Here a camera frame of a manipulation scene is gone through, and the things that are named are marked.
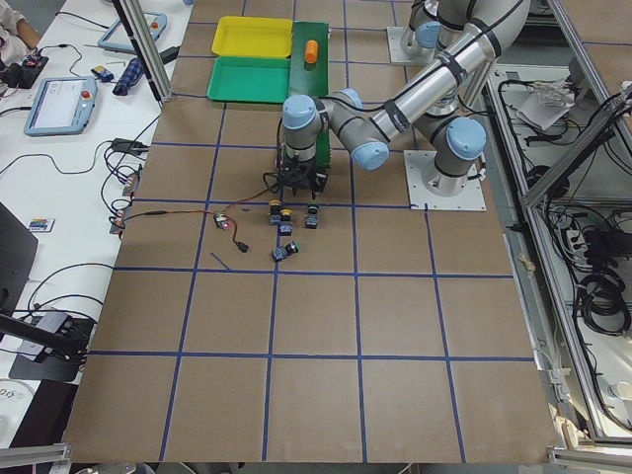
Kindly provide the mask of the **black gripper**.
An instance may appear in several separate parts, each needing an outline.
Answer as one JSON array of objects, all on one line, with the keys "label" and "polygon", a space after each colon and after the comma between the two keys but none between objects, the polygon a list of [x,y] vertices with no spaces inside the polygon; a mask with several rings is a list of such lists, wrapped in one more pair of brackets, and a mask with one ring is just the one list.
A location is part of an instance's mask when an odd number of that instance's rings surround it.
[{"label": "black gripper", "polygon": [[307,190],[315,196],[316,159],[300,161],[296,158],[281,156],[276,160],[276,189],[290,188],[294,194],[297,190]]}]

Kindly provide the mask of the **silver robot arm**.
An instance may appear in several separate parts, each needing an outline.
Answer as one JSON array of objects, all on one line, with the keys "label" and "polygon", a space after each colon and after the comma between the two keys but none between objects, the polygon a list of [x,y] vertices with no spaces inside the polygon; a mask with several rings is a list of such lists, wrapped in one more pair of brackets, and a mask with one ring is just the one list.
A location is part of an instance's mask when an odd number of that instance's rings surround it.
[{"label": "silver robot arm", "polygon": [[401,40],[404,51],[410,57],[421,57],[435,49],[440,31],[438,4],[435,0],[413,2],[408,26]]},{"label": "silver robot arm", "polygon": [[351,88],[321,97],[289,96],[278,126],[283,142],[276,187],[323,191],[327,173],[316,163],[316,142],[325,132],[334,133],[362,169],[382,166],[393,138],[424,121],[441,123],[454,112],[460,86],[472,84],[475,74],[515,41],[529,8],[527,1],[440,1],[434,20],[412,15],[409,27],[418,49],[431,52],[432,59],[373,109],[364,108]]}]

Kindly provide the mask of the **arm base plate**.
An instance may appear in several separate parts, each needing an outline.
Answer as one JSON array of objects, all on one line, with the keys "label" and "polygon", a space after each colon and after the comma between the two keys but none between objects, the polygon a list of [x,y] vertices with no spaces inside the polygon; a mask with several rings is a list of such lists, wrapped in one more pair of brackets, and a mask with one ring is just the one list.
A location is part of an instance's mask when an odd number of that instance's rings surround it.
[{"label": "arm base plate", "polygon": [[386,29],[390,61],[393,64],[418,64],[419,44],[415,32],[409,27]]},{"label": "arm base plate", "polygon": [[409,207],[413,210],[487,210],[475,162],[461,177],[443,175],[435,166],[435,151],[405,150]]}]

